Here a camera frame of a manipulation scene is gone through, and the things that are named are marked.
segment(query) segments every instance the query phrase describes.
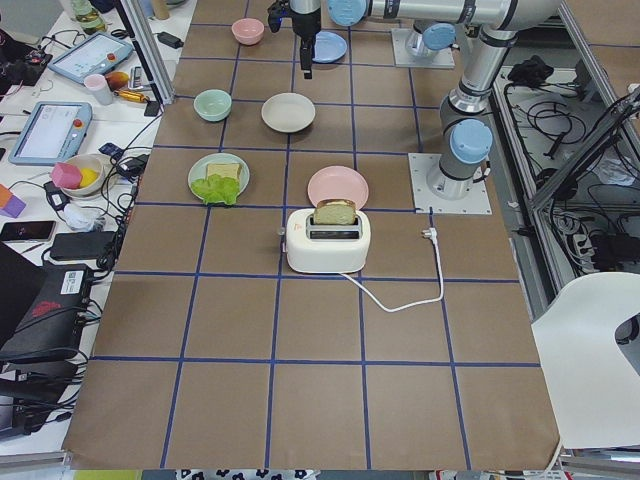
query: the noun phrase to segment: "yellow fruit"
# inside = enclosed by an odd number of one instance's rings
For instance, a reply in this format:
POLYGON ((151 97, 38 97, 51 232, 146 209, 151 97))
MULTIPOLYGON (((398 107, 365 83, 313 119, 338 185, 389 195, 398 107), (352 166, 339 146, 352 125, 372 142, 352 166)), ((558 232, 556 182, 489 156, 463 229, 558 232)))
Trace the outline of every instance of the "yellow fruit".
POLYGON ((82 174, 82 180, 80 180, 78 188, 88 187, 98 178, 98 172, 90 168, 81 168, 80 173, 82 174))

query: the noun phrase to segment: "bread slice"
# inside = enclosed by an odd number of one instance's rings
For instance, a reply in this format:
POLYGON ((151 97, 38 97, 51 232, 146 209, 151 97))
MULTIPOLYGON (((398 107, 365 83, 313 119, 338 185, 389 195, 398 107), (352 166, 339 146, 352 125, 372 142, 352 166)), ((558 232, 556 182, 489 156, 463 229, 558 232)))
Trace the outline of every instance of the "bread slice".
POLYGON ((233 178, 240 181, 240 163, 207 163, 207 177, 217 174, 222 178, 233 178))
POLYGON ((314 225, 353 225, 356 204, 351 200, 330 199, 318 202, 313 212, 314 225))

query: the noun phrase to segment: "pink plate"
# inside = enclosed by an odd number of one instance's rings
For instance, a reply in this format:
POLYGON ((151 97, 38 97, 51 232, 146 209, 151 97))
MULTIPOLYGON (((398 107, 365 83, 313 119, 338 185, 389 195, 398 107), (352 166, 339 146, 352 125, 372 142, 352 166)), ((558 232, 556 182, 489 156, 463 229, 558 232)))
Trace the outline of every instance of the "pink plate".
POLYGON ((369 186, 354 169, 334 165, 318 170, 311 177, 307 194, 314 206, 322 200, 345 199, 351 200, 360 210, 369 198, 369 186))

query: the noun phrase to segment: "white cable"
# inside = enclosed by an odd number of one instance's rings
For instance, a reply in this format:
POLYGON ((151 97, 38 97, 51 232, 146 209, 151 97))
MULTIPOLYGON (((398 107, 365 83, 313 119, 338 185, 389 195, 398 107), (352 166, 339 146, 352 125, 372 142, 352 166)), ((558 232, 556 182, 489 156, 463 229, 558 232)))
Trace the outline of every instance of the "white cable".
POLYGON ((349 275, 347 275, 345 273, 341 273, 340 275, 342 275, 344 278, 349 280, 351 283, 353 283, 356 287, 358 287, 364 293, 369 295, 371 300, 373 300, 376 303, 376 305, 378 305, 382 310, 384 310, 387 313, 396 313, 396 312, 399 312, 401 310, 406 310, 407 308, 416 307, 418 305, 425 305, 427 303, 439 302, 440 300, 442 300, 444 298, 444 279, 443 279, 443 276, 442 276, 442 265, 441 265, 441 262, 440 262, 440 248, 438 247, 438 232, 436 231, 435 228, 431 227, 431 228, 429 228, 429 230, 424 230, 422 232, 422 235, 424 236, 424 238, 428 238, 428 239, 431 240, 431 243, 433 243, 433 248, 436 251, 436 267, 438 269, 438 284, 440 285, 440 295, 438 295, 436 298, 430 298, 430 299, 427 299, 427 300, 419 300, 417 302, 408 303, 406 305, 402 305, 402 306, 396 307, 396 308, 388 308, 388 307, 385 307, 380 302, 380 300, 378 300, 373 295, 373 293, 371 293, 369 290, 367 290, 367 288, 364 285, 362 285, 361 283, 359 283, 357 280, 354 280, 353 278, 351 278, 349 275))
POLYGON ((549 460, 549 463, 547 464, 547 467, 542 470, 539 473, 535 473, 533 475, 507 475, 504 472, 492 472, 492 471, 487 471, 486 473, 490 473, 492 475, 501 475, 505 478, 517 478, 517 479, 522 479, 522 480, 529 480, 532 478, 541 478, 541 477, 546 477, 548 473, 551 472, 551 469, 553 469, 554 465, 558 462, 558 459, 560 458, 560 451, 562 450, 562 437, 558 438, 558 443, 556 445, 556 449, 553 452, 553 456, 551 457, 551 460, 549 460))

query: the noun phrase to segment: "bowl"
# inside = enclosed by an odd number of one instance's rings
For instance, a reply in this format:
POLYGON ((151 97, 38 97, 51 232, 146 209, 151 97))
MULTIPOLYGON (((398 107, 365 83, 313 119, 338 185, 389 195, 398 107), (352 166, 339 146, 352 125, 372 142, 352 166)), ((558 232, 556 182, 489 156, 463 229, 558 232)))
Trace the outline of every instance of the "bowl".
POLYGON ((76 155, 69 158, 65 163, 75 165, 79 169, 90 168, 98 172, 98 177, 89 185, 83 188, 61 188, 66 195, 71 198, 89 198, 96 194, 106 178, 105 165, 109 165, 109 157, 101 153, 90 153, 86 155, 76 155))
POLYGON ((264 36, 264 24, 255 18, 241 18, 233 22, 231 33, 242 45, 255 45, 264 36))
POLYGON ((208 122, 219 122, 231 112, 231 95, 224 90, 205 90, 193 100, 193 108, 208 122))
POLYGON ((279 93, 264 102, 261 113, 269 127, 278 132, 293 133, 311 125, 316 107, 299 93, 279 93))

